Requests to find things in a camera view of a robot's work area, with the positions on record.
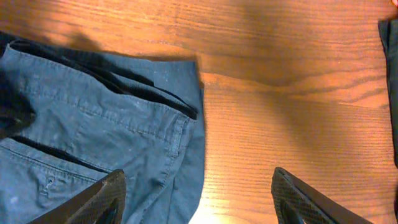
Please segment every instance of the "blue cloth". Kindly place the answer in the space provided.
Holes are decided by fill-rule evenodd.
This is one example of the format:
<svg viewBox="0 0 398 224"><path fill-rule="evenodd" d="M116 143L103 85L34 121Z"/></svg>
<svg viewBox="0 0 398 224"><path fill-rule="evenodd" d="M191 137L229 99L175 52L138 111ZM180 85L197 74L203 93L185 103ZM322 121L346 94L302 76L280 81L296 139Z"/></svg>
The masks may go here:
<svg viewBox="0 0 398 224"><path fill-rule="evenodd" d="M123 223L187 223L204 180L193 62L151 62L0 35L2 78L35 121L0 141L0 223L27 223L123 169Z"/></svg>

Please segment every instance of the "wooden surface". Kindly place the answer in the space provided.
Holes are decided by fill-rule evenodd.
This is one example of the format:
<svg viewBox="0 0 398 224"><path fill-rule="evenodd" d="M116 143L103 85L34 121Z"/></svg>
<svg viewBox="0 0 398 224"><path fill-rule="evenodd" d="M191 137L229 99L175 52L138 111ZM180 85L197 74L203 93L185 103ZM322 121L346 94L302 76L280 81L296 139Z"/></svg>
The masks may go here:
<svg viewBox="0 0 398 224"><path fill-rule="evenodd" d="M395 223L389 0L0 0L0 29L137 57L193 58L206 180L192 223L277 223L281 166L374 223Z"/></svg>

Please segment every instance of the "dark blue denim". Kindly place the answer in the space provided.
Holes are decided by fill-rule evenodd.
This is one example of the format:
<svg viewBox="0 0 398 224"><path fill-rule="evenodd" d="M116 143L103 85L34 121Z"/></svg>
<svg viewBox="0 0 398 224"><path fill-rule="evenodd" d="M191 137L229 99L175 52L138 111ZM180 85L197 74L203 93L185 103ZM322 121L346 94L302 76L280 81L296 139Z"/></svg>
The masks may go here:
<svg viewBox="0 0 398 224"><path fill-rule="evenodd" d="M0 41L0 72L36 113L0 141L0 223L27 223L115 169L123 223L189 221L205 163L195 63Z"/></svg>

